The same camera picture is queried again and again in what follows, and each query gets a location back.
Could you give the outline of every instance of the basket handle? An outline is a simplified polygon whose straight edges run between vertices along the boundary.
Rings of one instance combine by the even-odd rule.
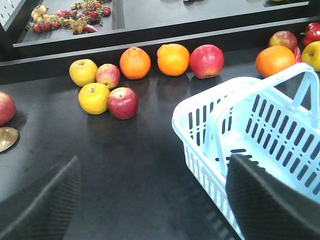
[[[313,128],[319,128],[320,122],[320,107],[319,107],[319,77],[315,73],[314,69],[306,63],[297,63],[294,66],[267,77],[257,83],[254,83],[245,89],[238,90],[229,94],[226,98],[222,99],[216,107],[213,108],[211,114],[208,116],[207,127],[204,136],[203,152],[209,158],[214,158],[213,148],[210,148],[210,142],[215,139],[217,146],[217,153],[220,160],[220,170],[224,177],[227,176],[227,163],[225,161],[226,155],[223,150],[221,141],[221,128],[224,118],[236,103],[256,95],[268,88],[272,88],[280,83],[283,83],[292,77],[304,73],[303,79],[299,88],[294,96],[291,104],[287,106],[290,111],[295,111],[299,107],[304,99],[309,86],[311,86],[311,125]]]

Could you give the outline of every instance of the apple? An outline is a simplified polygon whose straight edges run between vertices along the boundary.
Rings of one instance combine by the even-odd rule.
[[[284,46],[290,49],[292,52],[298,45],[296,36],[290,31],[277,31],[269,39],[268,46]]]
[[[97,65],[90,59],[74,61],[69,67],[70,77],[79,87],[94,83],[96,81],[97,71]]]
[[[114,89],[120,81],[120,70],[116,65],[105,63],[98,68],[95,80],[106,85],[108,89]]]
[[[9,122],[16,114],[15,101],[11,95],[0,91],[0,126]]]
[[[320,41],[314,41],[304,48],[301,61],[309,64],[316,72],[320,72]]]
[[[197,78],[211,78],[221,73],[225,65],[225,55],[219,47],[204,44],[193,50],[189,65]]]
[[[136,115],[139,101],[136,92],[130,87],[113,89],[108,96],[110,113],[117,119],[126,120]]]
[[[88,83],[78,94],[80,106],[88,114],[99,115],[108,109],[110,90],[100,82]]]

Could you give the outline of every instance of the yellow apple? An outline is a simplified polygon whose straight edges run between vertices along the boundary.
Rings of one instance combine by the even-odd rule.
[[[69,74],[72,81],[80,87],[96,81],[98,67],[90,59],[74,61],[69,67]]]
[[[88,83],[81,88],[78,94],[80,106],[88,114],[98,115],[108,109],[109,88],[103,83]]]
[[[301,61],[309,64],[316,72],[320,71],[320,41],[314,41],[304,48]]]

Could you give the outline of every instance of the tomato vine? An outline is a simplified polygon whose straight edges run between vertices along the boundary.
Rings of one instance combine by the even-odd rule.
[[[100,24],[102,26],[103,17],[111,14],[111,8],[103,5],[110,1],[77,1],[70,6],[70,9],[59,9],[52,14],[48,14],[49,8],[46,6],[38,5],[31,12],[33,21],[29,22],[26,28],[32,28],[36,33],[47,32],[60,27],[71,29],[73,34],[100,32],[93,25]]]

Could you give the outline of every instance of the shopping basket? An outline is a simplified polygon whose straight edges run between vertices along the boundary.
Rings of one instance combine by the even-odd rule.
[[[276,85],[303,76],[293,99]],[[301,106],[310,89],[310,110]],[[186,165],[244,239],[226,194],[228,160],[240,153],[320,203],[319,78],[297,63],[263,80],[236,77],[180,102],[172,127]]]

